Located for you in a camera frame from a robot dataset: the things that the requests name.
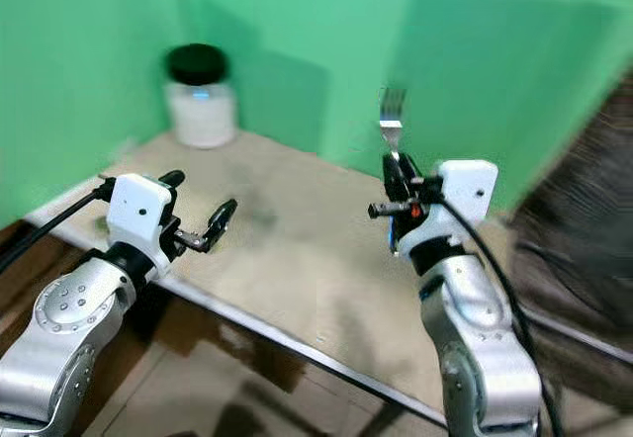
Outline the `silver metal fork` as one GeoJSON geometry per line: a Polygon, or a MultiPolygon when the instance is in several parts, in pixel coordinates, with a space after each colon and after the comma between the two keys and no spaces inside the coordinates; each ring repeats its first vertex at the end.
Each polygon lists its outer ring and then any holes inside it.
{"type": "Polygon", "coordinates": [[[389,86],[383,92],[380,103],[379,127],[383,140],[394,158],[400,157],[400,138],[403,132],[403,107],[406,101],[404,88],[389,86]]]}

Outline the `dark brown furniture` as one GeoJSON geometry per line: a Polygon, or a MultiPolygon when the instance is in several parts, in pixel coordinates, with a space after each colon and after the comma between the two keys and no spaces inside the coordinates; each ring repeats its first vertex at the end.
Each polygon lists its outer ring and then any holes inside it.
{"type": "Polygon", "coordinates": [[[633,366],[633,65],[510,225],[529,318],[633,366]]]}

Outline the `white jar with black lid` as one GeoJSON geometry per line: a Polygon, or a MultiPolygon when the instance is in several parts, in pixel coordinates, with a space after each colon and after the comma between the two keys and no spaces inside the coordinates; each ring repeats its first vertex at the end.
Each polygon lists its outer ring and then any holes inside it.
{"type": "Polygon", "coordinates": [[[178,142],[199,149],[226,146],[238,133],[229,61],[211,44],[182,44],[163,58],[164,101],[178,142]]]}

